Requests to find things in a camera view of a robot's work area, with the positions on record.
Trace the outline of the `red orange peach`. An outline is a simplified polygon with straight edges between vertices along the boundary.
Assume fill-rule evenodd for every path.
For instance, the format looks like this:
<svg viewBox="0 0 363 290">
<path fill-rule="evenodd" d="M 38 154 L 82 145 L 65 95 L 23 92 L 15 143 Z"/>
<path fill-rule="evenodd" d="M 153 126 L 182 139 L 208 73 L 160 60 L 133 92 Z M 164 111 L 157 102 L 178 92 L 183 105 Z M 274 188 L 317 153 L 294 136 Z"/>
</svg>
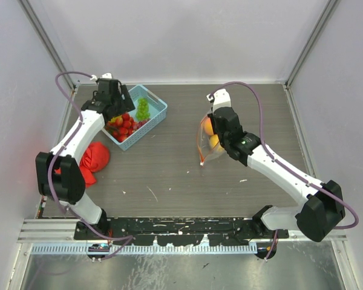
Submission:
<svg viewBox="0 0 363 290">
<path fill-rule="evenodd" d="M 205 118 L 202 122 L 202 128 L 205 132 L 206 135 L 209 136 L 213 136 L 214 135 L 214 131 L 212 128 L 212 124 L 211 124 L 211 120 L 210 118 Z"/>
</svg>

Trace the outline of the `yellow pear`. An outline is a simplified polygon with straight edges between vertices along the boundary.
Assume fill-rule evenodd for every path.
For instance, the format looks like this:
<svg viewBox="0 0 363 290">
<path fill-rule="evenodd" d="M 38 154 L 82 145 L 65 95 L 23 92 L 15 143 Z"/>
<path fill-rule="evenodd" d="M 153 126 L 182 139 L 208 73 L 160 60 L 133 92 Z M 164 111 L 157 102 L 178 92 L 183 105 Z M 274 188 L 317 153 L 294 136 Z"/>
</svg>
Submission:
<svg viewBox="0 0 363 290">
<path fill-rule="evenodd" d="M 219 137 L 217 134 L 214 134 L 212 136 L 210 136 L 209 138 L 209 145 L 210 148 L 214 151 L 214 152 L 222 152 L 224 151 L 224 149 L 222 148 L 220 141 L 219 141 Z"/>
</svg>

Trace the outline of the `clear orange zip top bag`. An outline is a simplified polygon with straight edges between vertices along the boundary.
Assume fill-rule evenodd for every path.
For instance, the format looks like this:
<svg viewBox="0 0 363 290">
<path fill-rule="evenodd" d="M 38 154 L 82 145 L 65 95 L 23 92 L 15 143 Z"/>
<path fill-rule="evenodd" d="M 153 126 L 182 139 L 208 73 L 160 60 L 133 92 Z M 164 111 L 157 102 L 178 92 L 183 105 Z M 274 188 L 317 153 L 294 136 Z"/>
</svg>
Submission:
<svg viewBox="0 0 363 290">
<path fill-rule="evenodd" d="M 197 129 L 196 134 L 196 142 L 197 142 L 197 150 L 200 159 L 200 166 L 203 167 L 207 162 L 215 160 L 222 156 L 225 153 L 225 150 L 222 152 L 214 152 L 209 145 L 209 135 L 206 135 L 203 128 L 202 122 L 205 118 L 209 118 L 207 115 L 202 118 L 200 124 Z"/>
</svg>

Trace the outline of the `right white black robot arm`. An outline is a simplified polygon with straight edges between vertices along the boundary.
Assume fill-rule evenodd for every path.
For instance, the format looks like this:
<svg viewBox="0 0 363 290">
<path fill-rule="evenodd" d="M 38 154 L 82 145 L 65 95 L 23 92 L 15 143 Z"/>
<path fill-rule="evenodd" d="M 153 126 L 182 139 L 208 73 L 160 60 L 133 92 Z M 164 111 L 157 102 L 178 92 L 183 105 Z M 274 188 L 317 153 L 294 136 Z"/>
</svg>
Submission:
<svg viewBox="0 0 363 290">
<path fill-rule="evenodd" d="M 274 230 L 299 230 L 314 242 L 322 241 L 345 217 L 341 186 L 322 182 L 273 153 L 260 138 L 243 130 L 231 107 L 208 114 L 221 146 L 234 160 L 260 172 L 288 193 L 295 207 L 263 207 L 253 216 L 253 230 L 266 238 Z"/>
</svg>

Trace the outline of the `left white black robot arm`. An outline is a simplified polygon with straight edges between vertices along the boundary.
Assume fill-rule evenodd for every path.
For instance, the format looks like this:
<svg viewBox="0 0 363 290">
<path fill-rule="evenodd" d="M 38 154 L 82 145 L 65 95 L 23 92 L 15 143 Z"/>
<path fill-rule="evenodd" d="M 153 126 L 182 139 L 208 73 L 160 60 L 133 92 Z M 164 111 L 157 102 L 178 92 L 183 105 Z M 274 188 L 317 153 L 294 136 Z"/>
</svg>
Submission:
<svg viewBox="0 0 363 290">
<path fill-rule="evenodd" d="M 79 164 L 92 139 L 113 117 L 134 110 L 126 85 L 106 73 L 91 75 L 97 89 L 82 107 L 79 117 L 64 138 L 49 152 L 36 156 L 38 190 L 52 198 L 63 211 L 71 211 L 95 239 L 107 236 L 110 223 L 105 210 L 96 205 L 86 193 L 85 180 Z"/>
</svg>

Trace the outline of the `green grape bunch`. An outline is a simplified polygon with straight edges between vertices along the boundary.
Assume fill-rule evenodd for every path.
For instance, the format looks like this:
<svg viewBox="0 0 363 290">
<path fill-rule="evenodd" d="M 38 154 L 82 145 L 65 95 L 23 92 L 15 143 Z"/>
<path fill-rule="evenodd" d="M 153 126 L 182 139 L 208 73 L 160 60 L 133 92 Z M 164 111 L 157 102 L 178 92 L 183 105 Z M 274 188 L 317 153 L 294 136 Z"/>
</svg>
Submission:
<svg viewBox="0 0 363 290">
<path fill-rule="evenodd" d="M 149 113 L 149 103 L 146 98 L 140 98 L 138 100 L 136 119 L 138 121 L 146 120 L 150 117 Z"/>
</svg>

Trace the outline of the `purple red grape bunch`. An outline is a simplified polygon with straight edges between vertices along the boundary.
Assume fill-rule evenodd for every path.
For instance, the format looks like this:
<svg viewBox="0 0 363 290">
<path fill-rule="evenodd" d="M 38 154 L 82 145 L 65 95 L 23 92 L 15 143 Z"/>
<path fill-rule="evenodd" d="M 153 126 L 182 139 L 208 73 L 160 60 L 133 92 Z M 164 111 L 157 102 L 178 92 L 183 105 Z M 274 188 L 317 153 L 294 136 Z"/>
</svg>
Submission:
<svg viewBox="0 0 363 290">
<path fill-rule="evenodd" d="M 142 121 L 139 121 L 137 123 L 137 128 L 140 129 L 142 126 L 144 126 L 147 122 L 149 121 L 149 119 L 146 119 L 146 120 L 142 120 Z"/>
</svg>

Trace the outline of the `light blue plastic basket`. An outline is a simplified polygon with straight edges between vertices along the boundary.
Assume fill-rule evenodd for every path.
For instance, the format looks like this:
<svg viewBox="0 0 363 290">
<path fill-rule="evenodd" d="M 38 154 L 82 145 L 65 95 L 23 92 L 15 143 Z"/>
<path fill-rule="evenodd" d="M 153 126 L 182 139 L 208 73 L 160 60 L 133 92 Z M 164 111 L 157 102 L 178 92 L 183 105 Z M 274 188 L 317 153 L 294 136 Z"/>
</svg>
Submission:
<svg viewBox="0 0 363 290">
<path fill-rule="evenodd" d="M 129 90 L 135 110 L 113 117 L 102 132 L 123 151 L 166 118 L 168 105 L 143 85 Z"/>
</svg>

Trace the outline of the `red crumpled cloth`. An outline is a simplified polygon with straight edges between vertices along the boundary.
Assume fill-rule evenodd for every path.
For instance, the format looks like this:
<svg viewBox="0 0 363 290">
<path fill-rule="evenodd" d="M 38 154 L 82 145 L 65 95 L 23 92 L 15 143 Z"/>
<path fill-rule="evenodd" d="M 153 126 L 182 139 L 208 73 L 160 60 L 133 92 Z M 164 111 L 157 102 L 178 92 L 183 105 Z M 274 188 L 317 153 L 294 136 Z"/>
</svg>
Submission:
<svg viewBox="0 0 363 290">
<path fill-rule="evenodd" d="M 91 187 L 97 182 L 94 173 L 103 170 L 110 160 L 109 149 L 100 141 L 92 142 L 83 153 L 79 164 L 74 159 L 74 170 L 63 174 L 62 169 L 55 169 L 54 172 L 62 175 L 67 181 L 78 184 L 84 181 L 85 187 Z"/>
</svg>

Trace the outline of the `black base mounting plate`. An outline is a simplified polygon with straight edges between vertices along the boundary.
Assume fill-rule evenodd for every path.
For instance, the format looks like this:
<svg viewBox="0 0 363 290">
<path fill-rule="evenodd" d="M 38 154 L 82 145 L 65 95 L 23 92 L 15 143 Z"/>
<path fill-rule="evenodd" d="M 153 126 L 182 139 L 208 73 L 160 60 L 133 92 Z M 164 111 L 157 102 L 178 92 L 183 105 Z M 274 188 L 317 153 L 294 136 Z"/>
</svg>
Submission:
<svg viewBox="0 0 363 290">
<path fill-rule="evenodd" d="M 208 240 L 211 247 L 248 245 L 271 239 L 274 231 L 258 228 L 245 217 L 118 217 L 108 220 L 108 237 L 132 236 L 136 246 L 197 246 Z"/>
</svg>

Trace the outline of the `aluminium frame rail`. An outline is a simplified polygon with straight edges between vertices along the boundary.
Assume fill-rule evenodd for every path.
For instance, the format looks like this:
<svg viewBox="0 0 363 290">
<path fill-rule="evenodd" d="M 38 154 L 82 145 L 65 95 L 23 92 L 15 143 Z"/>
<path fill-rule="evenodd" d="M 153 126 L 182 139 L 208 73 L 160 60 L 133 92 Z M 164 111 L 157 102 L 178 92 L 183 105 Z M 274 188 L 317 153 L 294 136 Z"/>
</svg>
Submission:
<svg viewBox="0 0 363 290">
<path fill-rule="evenodd" d="M 17 243 L 47 243 L 66 242 L 74 240 L 74 232 L 78 219 L 25 219 L 23 221 Z M 288 238 L 279 240 L 295 242 L 311 242 L 309 238 L 297 230 L 289 230 Z M 323 241 L 347 241 L 347 236 L 338 230 L 333 230 Z"/>
</svg>

